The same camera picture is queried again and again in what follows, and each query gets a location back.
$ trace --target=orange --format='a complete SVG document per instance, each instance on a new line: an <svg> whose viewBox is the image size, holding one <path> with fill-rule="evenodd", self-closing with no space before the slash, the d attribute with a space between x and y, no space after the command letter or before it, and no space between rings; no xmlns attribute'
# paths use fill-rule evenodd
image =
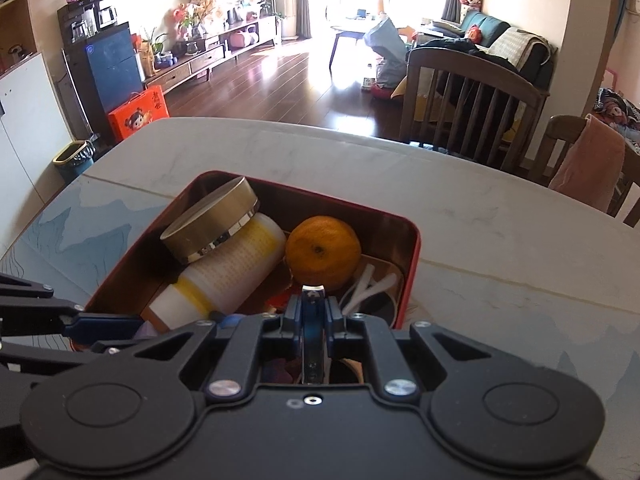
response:
<svg viewBox="0 0 640 480"><path fill-rule="evenodd" d="M348 224L331 216L314 216L293 229L284 255L298 283L335 290L356 270L362 249Z"/></svg>

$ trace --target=white cabinet door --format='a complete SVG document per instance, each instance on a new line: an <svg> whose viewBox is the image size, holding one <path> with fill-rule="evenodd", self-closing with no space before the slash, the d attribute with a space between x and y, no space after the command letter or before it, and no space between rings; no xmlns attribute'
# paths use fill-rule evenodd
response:
<svg viewBox="0 0 640 480"><path fill-rule="evenodd" d="M44 206L2 127L0 119L0 253L8 248Z"/></svg>
<svg viewBox="0 0 640 480"><path fill-rule="evenodd" d="M63 186L51 160L71 142L42 54L0 78L0 118L24 170L44 202Z"/></svg>

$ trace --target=white bottle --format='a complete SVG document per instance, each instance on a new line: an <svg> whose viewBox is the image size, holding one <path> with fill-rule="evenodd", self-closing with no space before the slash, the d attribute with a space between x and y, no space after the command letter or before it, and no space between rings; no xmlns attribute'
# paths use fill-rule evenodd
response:
<svg viewBox="0 0 640 480"><path fill-rule="evenodd" d="M282 260L285 241L276 222L256 213L229 240L184 269L146 308L152 312L149 319L173 330L207 319L212 311L234 313Z"/></svg>

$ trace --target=wooden floor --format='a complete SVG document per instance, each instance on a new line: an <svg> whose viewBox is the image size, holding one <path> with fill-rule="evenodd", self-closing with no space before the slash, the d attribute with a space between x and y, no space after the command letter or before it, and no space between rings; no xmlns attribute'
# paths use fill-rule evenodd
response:
<svg viewBox="0 0 640 480"><path fill-rule="evenodd" d="M284 43L249 52L166 95L172 117L226 117L308 124L397 140L402 108L360 89L373 76L374 54L341 38L333 65L332 38Z"/></svg>

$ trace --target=trash can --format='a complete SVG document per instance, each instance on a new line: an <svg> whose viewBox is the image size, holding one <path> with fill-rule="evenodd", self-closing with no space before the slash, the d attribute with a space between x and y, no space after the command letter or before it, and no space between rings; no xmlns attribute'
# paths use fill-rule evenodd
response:
<svg viewBox="0 0 640 480"><path fill-rule="evenodd" d="M65 181L71 184L94 163L95 146L91 140L75 140L53 158L53 165Z"/></svg>

